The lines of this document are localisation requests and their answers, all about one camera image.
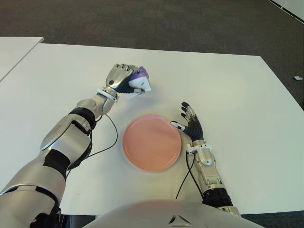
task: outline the wire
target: wire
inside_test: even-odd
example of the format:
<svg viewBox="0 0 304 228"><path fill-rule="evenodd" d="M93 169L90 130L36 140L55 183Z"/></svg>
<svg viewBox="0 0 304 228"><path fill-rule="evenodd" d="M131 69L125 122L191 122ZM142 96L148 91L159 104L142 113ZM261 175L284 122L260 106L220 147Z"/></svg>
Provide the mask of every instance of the wire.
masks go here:
<svg viewBox="0 0 304 228"><path fill-rule="evenodd" d="M193 167L193 165L194 165L194 161L195 161L195 157L193 158L192 164L191 164L191 166L190 166L190 170L192 169L192 167ZM183 184L184 184L186 178L188 177L188 174L189 174L189 173L190 173L190 171L188 170L188 172L187 172L185 178L183 179L182 183L180 184L180 188L179 188L179 190L178 190L178 192L177 192L177 194L176 194L175 199L177 199L177 197L179 196L179 193L180 193L180 191L181 191L181 188L182 188L182 186L183 186Z"/></svg>
<svg viewBox="0 0 304 228"><path fill-rule="evenodd" d="M96 155L96 154L98 154L98 153L101 153L101 152L103 152L103 151L109 150L110 148L112 148L112 147L117 143L117 140L118 140L118 131L117 131L116 125L114 124L113 120L112 120L107 114L105 114L105 115L109 118L109 120L112 122L112 124L113 124L113 126L114 126L114 128L115 128L115 131L116 131L116 139L115 139L115 142L114 142L111 146L109 146L108 148L106 148L106 149L104 149L104 150L101 150L101 151L98 151L98 152L96 152L96 153L90 154L90 155L87 156L85 159L88 159L89 157L92 157L92 156L94 156L94 155Z"/></svg>
<svg viewBox="0 0 304 228"><path fill-rule="evenodd" d="M100 117L98 118L98 120L96 120L96 123L101 120L101 117L103 117L103 115L100 115Z"/></svg>
<svg viewBox="0 0 304 228"><path fill-rule="evenodd" d="M66 178L68 177L68 175L70 174L70 172L71 172L71 170L69 170L69 171L67 172Z"/></svg>
<svg viewBox="0 0 304 228"><path fill-rule="evenodd" d="M189 171L189 173L190 173L190 175L191 175L191 177L192 177L192 179L193 179L193 181L194 181L196 187L197 187L198 190L199 190L199 193L200 193L201 198L202 198L203 201L204 201L204 195L203 195L203 193L201 192L200 187L199 187L198 183L196 182L196 180L195 180L195 178L194 178L194 176L193 176L193 174L192 174L192 172L191 172L191 169L190 169L190 167L189 167L189 164L188 164L188 156L187 156L187 155L188 155L188 153L186 153L186 164L187 164L188 171Z"/></svg>

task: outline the purple object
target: purple object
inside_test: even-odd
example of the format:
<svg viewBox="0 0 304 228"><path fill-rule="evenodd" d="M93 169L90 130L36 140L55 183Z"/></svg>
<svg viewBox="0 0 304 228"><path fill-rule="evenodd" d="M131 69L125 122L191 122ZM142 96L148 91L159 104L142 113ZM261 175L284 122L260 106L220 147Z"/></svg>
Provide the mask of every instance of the purple object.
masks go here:
<svg viewBox="0 0 304 228"><path fill-rule="evenodd" d="M147 79L149 79L149 75L148 75L146 69L143 68L142 66L139 68L139 70L137 72L133 73L130 76L130 80L134 80L134 79L137 79L140 77L146 77Z"/></svg>

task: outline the round plate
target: round plate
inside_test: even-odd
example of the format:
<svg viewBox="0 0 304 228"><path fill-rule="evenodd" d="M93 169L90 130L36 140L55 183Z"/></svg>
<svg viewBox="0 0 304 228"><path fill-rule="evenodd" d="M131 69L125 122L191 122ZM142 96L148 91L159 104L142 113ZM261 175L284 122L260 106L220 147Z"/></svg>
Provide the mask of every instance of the round plate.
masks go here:
<svg viewBox="0 0 304 228"><path fill-rule="evenodd" d="M135 119L123 135L128 160L145 171L162 171L175 163L181 152L181 137L170 121L160 115Z"/></svg>

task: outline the floor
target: floor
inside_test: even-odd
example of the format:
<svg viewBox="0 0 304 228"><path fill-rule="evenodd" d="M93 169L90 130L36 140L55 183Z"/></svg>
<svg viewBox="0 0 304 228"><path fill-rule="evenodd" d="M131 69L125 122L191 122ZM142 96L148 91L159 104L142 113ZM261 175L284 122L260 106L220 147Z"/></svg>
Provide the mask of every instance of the floor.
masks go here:
<svg viewBox="0 0 304 228"><path fill-rule="evenodd" d="M257 55L304 107L304 81L293 79L304 77L304 25L268 0L1 0L0 36ZM269 221L269 228L304 227L302 212L283 215L287 222L280 216L246 217L259 224Z"/></svg>

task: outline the robot forearm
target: robot forearm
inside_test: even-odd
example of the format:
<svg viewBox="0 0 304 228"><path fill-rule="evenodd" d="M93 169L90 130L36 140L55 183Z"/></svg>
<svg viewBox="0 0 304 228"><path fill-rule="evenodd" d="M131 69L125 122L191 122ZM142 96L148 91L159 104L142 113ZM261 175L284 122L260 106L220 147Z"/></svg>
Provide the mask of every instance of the robot forearm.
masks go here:
<svg viewBox="0 0 304 228"><path fill-rule="evenodd" d="M137 80L145 77L149 84L145 69L116 64L107 77L106 87L97 90L91 99L78 102L46 135L38 157L24 166L0 193L3 227L55 227L60 219L67 170L77 167L90 154L90 135L96 119L112 108L117 92L145 91L136 83L129 85L132 76Z"/></svg>
<svg viewBox="0 0 304 228"><path fill-rule="evenodd" d="M188 126L176 121L171 124L187 134L192 144L187 144L187 152L195 154L195 167L198 171L198 179L202 192L203 203L226 212L239 215L239 211L233 206L226 191L226 187L216 169L215 158L211 152L212 148L204 140L203 130L200 122L188 103L183 102L181 115L187 120Z"/></svg>

